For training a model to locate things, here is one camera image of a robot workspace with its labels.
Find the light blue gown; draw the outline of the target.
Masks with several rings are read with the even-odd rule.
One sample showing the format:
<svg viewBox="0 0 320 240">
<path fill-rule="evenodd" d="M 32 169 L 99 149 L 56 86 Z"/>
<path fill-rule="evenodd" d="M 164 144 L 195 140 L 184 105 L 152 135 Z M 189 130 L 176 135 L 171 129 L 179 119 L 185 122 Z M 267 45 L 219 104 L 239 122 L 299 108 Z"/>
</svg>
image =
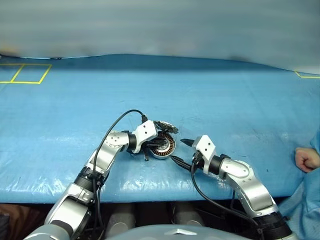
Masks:
<svg viewBox="0 0 320 240">
<path fill-rule="evenodd" d="M 298 148 L 312 148 L 320 155 L 320 129 L 310 141 L 310 147 Z M 304 173 L 293 195 L 279 209 L 299 240 L 320 240 L 320 167 Z"/>
</svg>

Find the silver robot torso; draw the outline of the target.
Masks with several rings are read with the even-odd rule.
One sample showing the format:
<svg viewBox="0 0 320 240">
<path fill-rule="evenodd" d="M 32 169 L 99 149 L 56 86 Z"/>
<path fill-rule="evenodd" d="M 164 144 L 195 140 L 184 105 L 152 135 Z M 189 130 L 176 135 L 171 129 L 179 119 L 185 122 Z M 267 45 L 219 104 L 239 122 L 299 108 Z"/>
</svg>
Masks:
<svg viewBox="0 0 320 240">
<path fill-rule="evenodd" d="M 195 225 L 147 225 L 132 228 L 104 240 L 203 240 L 210 229 Z"/>
</svg>

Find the blue plastic table cover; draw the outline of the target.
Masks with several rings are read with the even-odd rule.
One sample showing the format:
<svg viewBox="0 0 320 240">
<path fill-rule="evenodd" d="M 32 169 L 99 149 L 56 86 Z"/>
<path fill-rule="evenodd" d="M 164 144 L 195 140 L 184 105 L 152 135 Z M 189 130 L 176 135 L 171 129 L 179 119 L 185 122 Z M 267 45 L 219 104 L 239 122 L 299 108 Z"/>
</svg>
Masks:
<svg viewBox="0 0 320 240">
<path fill-rule="evenodd" d="M 0 203 L 54 203 L 110 126 L 144 113 L 208 135 L 273 197 L 304 178 L 294 151 L 320 128 L 320 75 L 248 62 L 147 55 L 0 58 Z"/>
</svg>

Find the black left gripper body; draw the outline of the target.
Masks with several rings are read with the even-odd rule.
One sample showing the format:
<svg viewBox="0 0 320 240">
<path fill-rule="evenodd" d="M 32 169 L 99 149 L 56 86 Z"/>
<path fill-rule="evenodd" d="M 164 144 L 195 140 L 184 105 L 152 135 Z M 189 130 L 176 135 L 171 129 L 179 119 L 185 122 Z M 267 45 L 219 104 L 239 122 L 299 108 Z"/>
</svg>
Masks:
<svg viewBox="0 0 320 240">
<path fill-rule="evenodd" d="M 142 144 L 142 152 L 153 154 L 154 149 L 157 147 L 157 141 L 156 140 L 149 140 Z"/>
</svg>

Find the dark spoked rotor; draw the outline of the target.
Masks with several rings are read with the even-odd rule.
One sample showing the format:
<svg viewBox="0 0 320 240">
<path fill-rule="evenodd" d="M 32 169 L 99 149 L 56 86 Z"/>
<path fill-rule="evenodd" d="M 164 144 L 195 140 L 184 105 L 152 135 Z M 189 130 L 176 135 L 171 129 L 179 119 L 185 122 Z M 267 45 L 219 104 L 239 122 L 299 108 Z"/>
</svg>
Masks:
<svg viewBox="0 0 320 240">
<path fill-rule="evenodd" d="M 154 121 L 154 124 L 155 124 L 155 127 L 160 131 L 171 133 L 171 134 L 179 133 L 179 129 L 169 122 L 159 120 L 159 121 Z"/>
</svg>

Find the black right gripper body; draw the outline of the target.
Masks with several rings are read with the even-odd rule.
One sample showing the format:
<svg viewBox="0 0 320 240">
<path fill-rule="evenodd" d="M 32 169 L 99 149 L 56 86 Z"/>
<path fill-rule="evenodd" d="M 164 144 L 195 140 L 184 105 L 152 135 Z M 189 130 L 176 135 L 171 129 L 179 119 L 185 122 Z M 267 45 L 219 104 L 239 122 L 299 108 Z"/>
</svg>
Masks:
<svg viewBox="0 0 320 240">
<path fill-rule="evenodd" d="M 196 169 L 203 169 L 204 168 L 204 159 L 202 153 L 197 150 L 193 156 L 192 156 L 192 161 L 191 161 L 191 170 L 196 170 Z"/>
</svg>

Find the silver motor housing copper windings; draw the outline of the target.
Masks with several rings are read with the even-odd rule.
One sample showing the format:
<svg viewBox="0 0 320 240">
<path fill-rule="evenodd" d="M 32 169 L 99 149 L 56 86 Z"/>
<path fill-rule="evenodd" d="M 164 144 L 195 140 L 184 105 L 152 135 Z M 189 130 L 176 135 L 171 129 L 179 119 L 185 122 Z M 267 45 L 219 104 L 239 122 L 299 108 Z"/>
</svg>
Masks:
<svg viewBox="0 0 320 240">
<path fill-rule="evenodd" d="M 159 131 L 158 136 L 153 140 L 166 140 L 167 148 L 155 148 L 153 154 L 154 158 L 158 160 L 167 159 L 176 149 L 175 139 L 167 132 Z"/>
</svg>

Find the person's bare hand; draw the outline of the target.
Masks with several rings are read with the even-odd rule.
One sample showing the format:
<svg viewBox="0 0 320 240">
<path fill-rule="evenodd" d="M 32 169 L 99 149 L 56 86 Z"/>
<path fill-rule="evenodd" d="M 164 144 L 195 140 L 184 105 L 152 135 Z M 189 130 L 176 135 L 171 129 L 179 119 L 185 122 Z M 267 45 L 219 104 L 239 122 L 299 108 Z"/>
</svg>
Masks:
<svg viewBox="0 0 320 240">
<path fill-rule="evenodd" d="M 320 155 L 313 148 L 297 147 L 295 149 L 295 164 L 305 173 L 320 168 Z"/>
</svg>

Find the grey rounded cylinder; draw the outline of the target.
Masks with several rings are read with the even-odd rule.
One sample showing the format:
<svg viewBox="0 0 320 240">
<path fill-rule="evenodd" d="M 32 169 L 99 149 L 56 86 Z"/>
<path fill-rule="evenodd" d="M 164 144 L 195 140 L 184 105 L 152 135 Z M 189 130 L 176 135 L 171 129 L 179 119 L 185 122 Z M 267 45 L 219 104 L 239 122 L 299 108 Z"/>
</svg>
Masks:
<svg viewBox="0 0 320 240">
<path fill-rule="evenodd" d="M 185 201 L 178 201 L 172 204 L 172 223 L 176 225 L 205 226 L 202 217 L 193 205 Z"/>
<path fill-rule="evenodd" d="M 135 205 L 133 203 L 116 204 L 108 220 L 104 237 L 114 237 L 133 229 L 135 226 Z"/>
</svg>

